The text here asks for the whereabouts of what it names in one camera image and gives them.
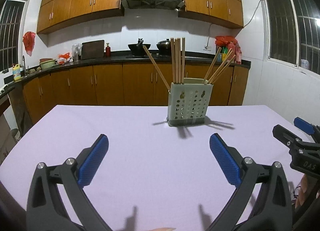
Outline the person's left hand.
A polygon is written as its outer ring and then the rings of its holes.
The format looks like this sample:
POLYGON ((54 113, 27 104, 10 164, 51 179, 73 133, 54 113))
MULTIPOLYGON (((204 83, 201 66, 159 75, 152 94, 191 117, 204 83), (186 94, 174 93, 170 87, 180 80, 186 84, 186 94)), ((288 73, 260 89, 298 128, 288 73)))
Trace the person's left hand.
POLYGON ((172 227, 163 227, 163 228, 156 228, 156 229, 152 229, 152 230, 148 230, 148 231, 175 231, 176 228, 172 228, 172 227))

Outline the person's right hand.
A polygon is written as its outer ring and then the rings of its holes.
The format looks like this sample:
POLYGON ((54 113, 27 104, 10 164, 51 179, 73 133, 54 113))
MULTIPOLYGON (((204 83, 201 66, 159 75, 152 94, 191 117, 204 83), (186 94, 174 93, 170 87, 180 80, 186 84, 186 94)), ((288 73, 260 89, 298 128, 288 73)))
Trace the person's right hand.
POLYGON ((300 181, 300 189, 298 192, 298 197, 295 202, 295 209, 302 206, 306 199, 308 198, 308 192, 312 190, 313 186, 317 182, 316 178, 308 175, 303 175, 300 181))

